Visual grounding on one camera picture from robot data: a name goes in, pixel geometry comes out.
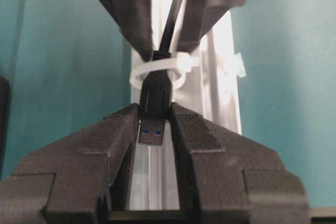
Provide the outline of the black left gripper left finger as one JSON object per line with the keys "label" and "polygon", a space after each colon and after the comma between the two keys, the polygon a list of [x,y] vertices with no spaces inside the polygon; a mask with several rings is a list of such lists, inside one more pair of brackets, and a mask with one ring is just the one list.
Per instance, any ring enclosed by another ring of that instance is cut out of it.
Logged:
{"label": "black left gripper left finger", "polygon": [[1,181],[1,223],[103,223],[127,210],[138,105],[21,157]]}

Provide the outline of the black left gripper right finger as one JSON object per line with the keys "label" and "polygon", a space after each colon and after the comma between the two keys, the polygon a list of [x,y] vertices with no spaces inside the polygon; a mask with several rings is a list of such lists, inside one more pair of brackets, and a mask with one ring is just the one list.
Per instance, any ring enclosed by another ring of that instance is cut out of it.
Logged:
{"label": "black left gripper right finger", "polygon": [[309,223],[309,201],[279,154],[177,103],[171,129],[188,223]]}

